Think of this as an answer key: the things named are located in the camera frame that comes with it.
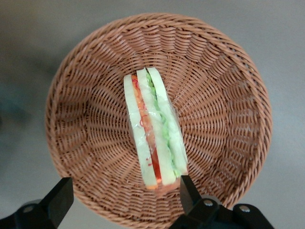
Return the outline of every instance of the green lettuce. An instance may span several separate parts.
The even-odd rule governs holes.
[[[168,130],[168,120],[166,119],[166,116],[164,115],[164,113],[159,108],[156,89],[155,89],[155,87],[153,85],[152,77],[151,77],[151,75],[148,72],[146,73],[146,78],[147,78],[148,85],[150,87],[150,90],[151,90],[153,98],[154,98],[153,104],[154,104],[156,110],[159,112],[159,114],[161,116],[161,120],[162,120],[162,124],[163,124],[163,127],[162,127],[163,138],[166,140],[166,144],[167,144],[167,146],[168,146],[168,148],[170,149],[170,152],[171,152],[171,148],[170,148],[170,136],[169,136],[169,130]],[[179,177],[181,174],[180,174],[179,170],[176,168],[176,166],[174,164],[174,154],[173,153],[171,153],[171,159],[172,159],[173,171],[174,171],[176,177]]]

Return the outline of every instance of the gray surface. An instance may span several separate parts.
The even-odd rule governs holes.
[[[142,12],[194,16],[251,56],[268,89],[274,133],[241,202],[278,229],[305,228],[305,1],[12,1],[0,7],[0,218],[58,181],[44,135],[48,88],[67,52],[93,30]],[[60,228],[121,228],[75,201]]]

